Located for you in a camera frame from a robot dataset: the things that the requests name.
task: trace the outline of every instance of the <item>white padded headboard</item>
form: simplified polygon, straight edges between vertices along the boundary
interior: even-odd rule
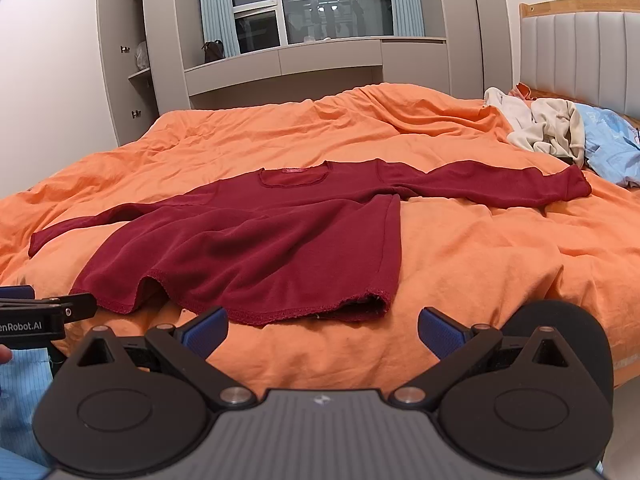
[[[527,86],[640,118],[640,12],[524,16],[520,37]]]

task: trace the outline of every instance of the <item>neckline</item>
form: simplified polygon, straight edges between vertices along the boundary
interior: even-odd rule
[[[322,164],[318,164],[317,166],[309,166],[308,168],[300,168],[300,169],[312,170],[315,168],[326,168],[326,171],[323,174],[319,175],[318,178],[316,178],[312,182],[303,182],[301,184],[267,184],[263,179],[264,173],[266,171],[297,170],[299,168],[277,168],[275,170],[265,170],[264,168],[260,168],[260,170],[258,170],[257,172],[257,177],[258,177],[258,182],[264,187],[285,187],[286,188],[286,187],[314,186],[315,184],[320,184],[320,182],[326,179],[334,169],[330,160],[325,160]]]

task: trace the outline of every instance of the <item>window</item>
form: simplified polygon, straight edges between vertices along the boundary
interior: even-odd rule
[[[391,0],[233,0],[242,53],[325,38],[392,36]]]

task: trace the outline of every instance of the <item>triangular hole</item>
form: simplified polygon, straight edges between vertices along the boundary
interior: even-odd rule
[[[78,366],[103,365],[107,363],[113,363],[113,355],[111,355],[107,343],[105,343],[104,339],[94,339],[78,361]]]
[[[540,343],[533,362],[541,365],[567,367],[567,363],[562,357],[562,352],[552,339],[545,339]]]

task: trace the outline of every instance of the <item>black round object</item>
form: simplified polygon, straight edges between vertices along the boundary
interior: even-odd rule
[[[438,412],[447,436],[503,472],[560,474],[595,463],[612,417],[588,376],[585,383],[550,365],[518,370],[481,374],[450,389]]]
[[[198,441],[207,409],[194,388],[133,366],[110,367],[63,368],[36,410],[36,439],[63,468],[146,474]]]

